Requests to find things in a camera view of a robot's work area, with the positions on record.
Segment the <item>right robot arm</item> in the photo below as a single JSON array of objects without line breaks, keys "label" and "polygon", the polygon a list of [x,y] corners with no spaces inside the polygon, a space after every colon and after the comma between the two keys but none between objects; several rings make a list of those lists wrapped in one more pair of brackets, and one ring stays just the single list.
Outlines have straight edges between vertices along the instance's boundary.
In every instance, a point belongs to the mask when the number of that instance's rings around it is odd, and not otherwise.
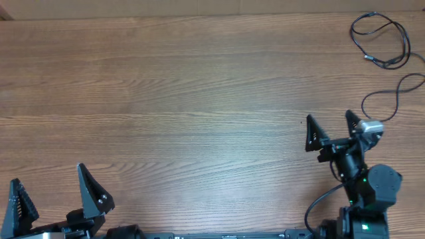
[{"label": "right robot arm", "polygon": [[375,147],[384,133],[379,120],[359,118],[351,110],[345,113],[349,135],[331,139],[312,115],[306,117],[305,150],[318,151],[317,160],[329,163],[332,175],[340,182],[307,208],[312,209],[323,199],[344,189],[349,206],[339,209],[335,220],[325,219],[317,228],[307,225],[308,238],[388,238],[387,210],[396,204],[402,175],[388,165],[368,167],[365,153]]}]

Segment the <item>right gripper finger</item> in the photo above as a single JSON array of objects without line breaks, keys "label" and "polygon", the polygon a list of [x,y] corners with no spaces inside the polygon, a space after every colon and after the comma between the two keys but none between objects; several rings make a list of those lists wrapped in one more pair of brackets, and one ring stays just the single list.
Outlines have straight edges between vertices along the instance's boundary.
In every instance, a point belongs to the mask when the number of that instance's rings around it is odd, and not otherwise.
[{"label": "right gripper finger", "polygon": [[329,141],[329,136],[320,127],[316,119],[311,114],[306,117],[306,126],[307,136],[305,141],[305,151],[310,152],[320,150]]},{"label": "right gripper finger", "polygon": [[349,130],[349,137],[355,138],[358,134],[362,132],[361,129],[361,118],[359,118],[351,110],[345,112],[345,118],[347,120],[347,127]]}]

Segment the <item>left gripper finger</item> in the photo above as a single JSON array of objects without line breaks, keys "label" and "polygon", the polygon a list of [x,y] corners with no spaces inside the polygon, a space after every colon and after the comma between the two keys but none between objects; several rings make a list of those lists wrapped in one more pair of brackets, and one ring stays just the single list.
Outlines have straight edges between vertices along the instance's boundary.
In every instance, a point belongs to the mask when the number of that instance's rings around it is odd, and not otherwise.
[{"label": "left gripper finger", "polygon": [[30,234],[38,211],[19,179],[10,182],[9,198],[1,238],[15,238]]},{"label": "left gripper finger", "polygon": [[112,195],[91,175],[85,164],[77,165],[84,218],[104,216],[115,208]]}]

